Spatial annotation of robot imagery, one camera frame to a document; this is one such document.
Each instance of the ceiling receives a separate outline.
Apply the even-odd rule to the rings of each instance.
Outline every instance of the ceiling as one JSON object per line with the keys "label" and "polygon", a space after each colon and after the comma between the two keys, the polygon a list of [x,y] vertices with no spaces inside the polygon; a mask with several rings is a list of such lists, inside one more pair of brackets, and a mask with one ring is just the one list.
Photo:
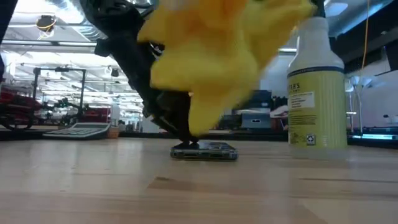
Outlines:
{"label": "ceiling", "polygon": [[[149,0],[130,1],[140,5],[151,3]],[[391,1],[372,0],[372,12]],[[366,0],[327,0],[325,10],[330,34],[337,36],[364,20]],[[36,20],[42,14],[56,15],[58,18],[51,34],[44,34],[36,28]],[[110,75],[112,68],[119,68],[115,60],[93,54],[95,40],[104,37],[104,34],[86,21],[78,0],[19,0],[0,49],[2,56],[7,57],[6,65],[12,67],[15,84],[31,86],[34,67],[85,68],[88,72],[85,103],[119,103],[123,110],[140,111],[142,100],[131,90],[123,72],[120,71],[117,78]],[[297,37],[292,37],[283,49],[294,50],[296,39]],[[64,42],[66,46],[32,45],[32,41],[36,40]],[[80,44],[68,45],[71,42]],[[269,66],[269,70],[285,71],[290,59],[291,57],[283,57],[277,60]],[[43,71],[39,77],[39,100],[55,101],[66,96],[77,98],[80,95],[81,78],[82,75],[78,72]]]}

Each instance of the bottle label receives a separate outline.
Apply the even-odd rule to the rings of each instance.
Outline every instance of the bottle label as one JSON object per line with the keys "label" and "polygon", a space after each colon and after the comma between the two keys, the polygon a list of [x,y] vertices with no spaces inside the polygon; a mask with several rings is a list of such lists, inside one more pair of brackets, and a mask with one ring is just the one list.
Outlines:
{"label": "bottle label", "polygon": [[312,67],[288,74],[290,144],[346,147],[343,72],[339,67]]}

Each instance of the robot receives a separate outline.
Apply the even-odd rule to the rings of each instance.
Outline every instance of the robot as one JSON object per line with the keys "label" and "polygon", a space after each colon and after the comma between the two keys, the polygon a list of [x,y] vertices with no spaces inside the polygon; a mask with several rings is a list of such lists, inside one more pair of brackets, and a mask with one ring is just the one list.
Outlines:
{"label": "robot", "polygon": [[129,85],[143,99],[143,115],[167,132],[178,136],[181,147],[198,138],[189,132],[190,96],[187,92],[158,90],[150,86],[150,68],[162,55],[163,46],[137,43],[145,19],[136,6],[125,0],[80,0],[86,18],[107,39],[98,39],[95,54],[112,56],[126,74]]}

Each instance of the white wall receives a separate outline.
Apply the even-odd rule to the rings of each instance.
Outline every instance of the white wall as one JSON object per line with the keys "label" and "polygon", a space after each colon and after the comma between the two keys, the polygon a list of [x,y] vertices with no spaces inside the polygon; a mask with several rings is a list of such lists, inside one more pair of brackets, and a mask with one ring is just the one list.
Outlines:
{"label": "white wall", "polygon": [[[366,78],[388,72],[389,70],[390,66],[388,60],[385,58],[384,60],[368,65],[362,72],[357,71],[349,75],[359,75],[362,73],[362,77]],[[384,114],[388,114],[390,117],[398,114],[398,71],[377,76],[371,84],[371,88],[365,88],[362,91],[363,126],[398,126],[398,123],[387,123],[383,118]],[[354,126],[359,126],[357,116],[354,119]]]}
{"label": "white wall", "polygon": [[272,96],[287,96],[287,69],[293,56],[278,56],[264,69],[260,90],[270,90]]}

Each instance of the yellow cloth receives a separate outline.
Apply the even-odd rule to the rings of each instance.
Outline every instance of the yellow cloth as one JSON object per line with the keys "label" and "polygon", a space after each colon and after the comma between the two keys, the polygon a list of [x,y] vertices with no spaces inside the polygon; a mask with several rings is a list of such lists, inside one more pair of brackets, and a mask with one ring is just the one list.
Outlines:
{"label": "yellow cloth", "polygon": [[308,0],[184,0],[179,7],[170,1],[160,0],[138,41],[166,46],[152,66],[151,85],[193,93],[193,135],[208,132],[226,109],[250,97],[261,70],[313,11]]}

